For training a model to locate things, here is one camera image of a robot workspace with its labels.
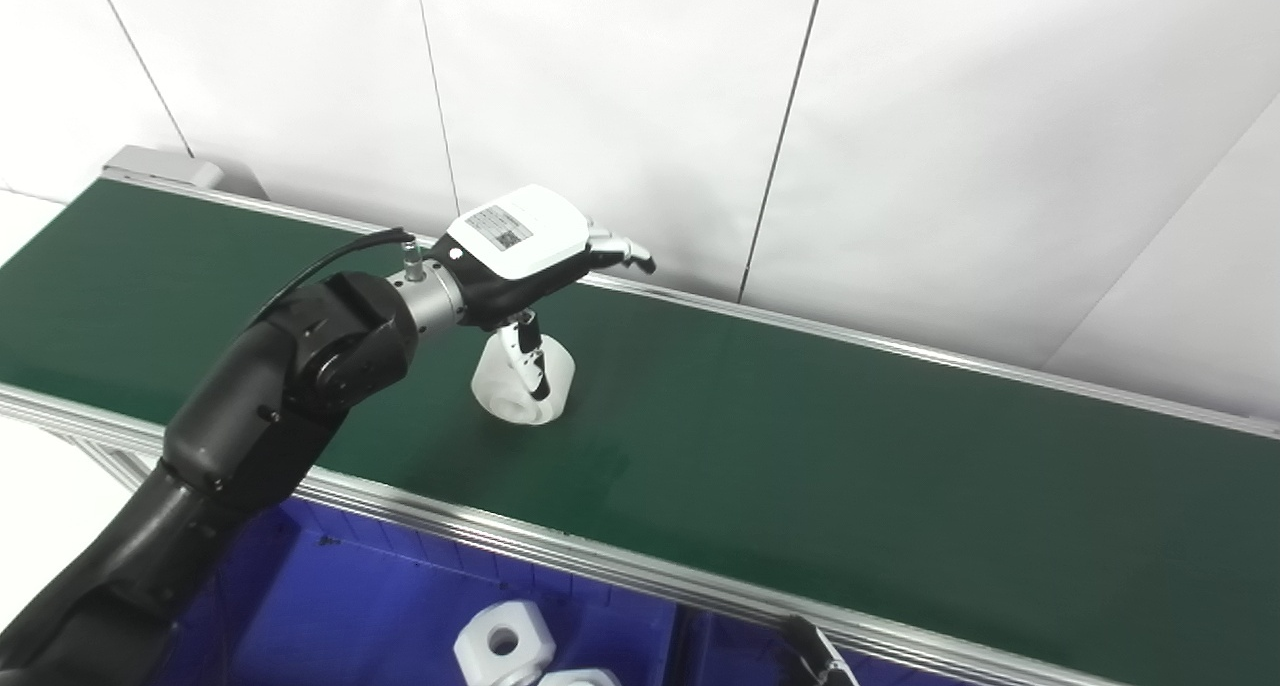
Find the green conveyor belt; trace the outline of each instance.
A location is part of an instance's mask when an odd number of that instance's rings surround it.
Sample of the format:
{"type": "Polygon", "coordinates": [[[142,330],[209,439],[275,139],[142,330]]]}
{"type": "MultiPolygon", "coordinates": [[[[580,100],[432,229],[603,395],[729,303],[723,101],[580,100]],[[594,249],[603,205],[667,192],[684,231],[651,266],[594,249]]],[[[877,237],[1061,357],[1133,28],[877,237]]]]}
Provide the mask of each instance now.
{"type": "MultiPolygon", "coordinates": [[[[0,267],[0,381],[164,424],[348,238],[100,180],[0,267]]],[[[589,285],[539,316],[558,422],[486,416],[458,330],[321,466],[1119,681],[1280,683],[1275,440],[589,285]]]]}

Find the white floor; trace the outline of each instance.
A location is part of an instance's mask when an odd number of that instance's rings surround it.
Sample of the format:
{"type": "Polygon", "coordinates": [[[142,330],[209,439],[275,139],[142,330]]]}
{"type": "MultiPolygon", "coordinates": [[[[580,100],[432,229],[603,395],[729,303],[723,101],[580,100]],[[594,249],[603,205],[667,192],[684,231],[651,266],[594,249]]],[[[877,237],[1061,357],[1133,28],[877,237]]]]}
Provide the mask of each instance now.
{"type": "MultiPolygon", "coordinates": [[[[60,211],[0,189],[0,265],[60,211]]],[[[6,314],[0,305],[0,317],[6,314]]],[[[0,419],[0,628],[106,526],[128,490],[73,445],[0,419]]]]}

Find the white nut-shaped part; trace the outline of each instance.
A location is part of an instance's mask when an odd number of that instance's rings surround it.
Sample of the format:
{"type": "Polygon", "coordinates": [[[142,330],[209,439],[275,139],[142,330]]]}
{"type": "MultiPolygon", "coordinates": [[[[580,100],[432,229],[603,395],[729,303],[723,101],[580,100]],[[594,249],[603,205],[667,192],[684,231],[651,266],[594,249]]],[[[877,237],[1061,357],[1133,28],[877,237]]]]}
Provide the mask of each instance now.
{"type": "Polygon", "coordinates": [[[453,641],[467,686],[531,686],[556,657],[556,641],[532,602],[503,602],[471,618],[453,641]]]}
{"type": "Polygon", "coordinates": [[[622,686],[622,683],[607,668],[584,668],[580,671],[553,671],[544,676],[538,686],[622,686]]]}

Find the white hexagonal block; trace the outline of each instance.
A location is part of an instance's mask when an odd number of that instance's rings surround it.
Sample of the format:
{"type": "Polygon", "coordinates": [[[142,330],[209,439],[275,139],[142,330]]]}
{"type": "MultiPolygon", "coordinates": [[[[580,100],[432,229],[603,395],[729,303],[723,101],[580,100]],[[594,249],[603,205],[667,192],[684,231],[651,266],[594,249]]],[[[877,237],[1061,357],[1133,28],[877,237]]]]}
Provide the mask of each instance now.
{"type": "Polygon", "coordinates": [[[532,602],[503,602],[471,618],[453,641],[467,686],[531,686],[556,655],[532,602]]]}

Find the label sticker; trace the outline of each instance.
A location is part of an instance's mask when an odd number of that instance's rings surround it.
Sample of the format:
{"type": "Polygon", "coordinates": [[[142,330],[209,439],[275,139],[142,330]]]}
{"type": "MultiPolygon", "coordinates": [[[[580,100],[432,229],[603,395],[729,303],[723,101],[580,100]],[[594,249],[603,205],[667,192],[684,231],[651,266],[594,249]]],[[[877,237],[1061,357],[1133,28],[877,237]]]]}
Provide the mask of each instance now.
{"type": "Polygon", "coordinates": [[[509,215],[500,206],[490,206],[476,212],[475,216],[467,218],[467,227],[479,230],[498,250],[508,250],[520,241],[534,235],[534,232],[526,229],[521,221],[516,221],[516,216],[509,215]]]}

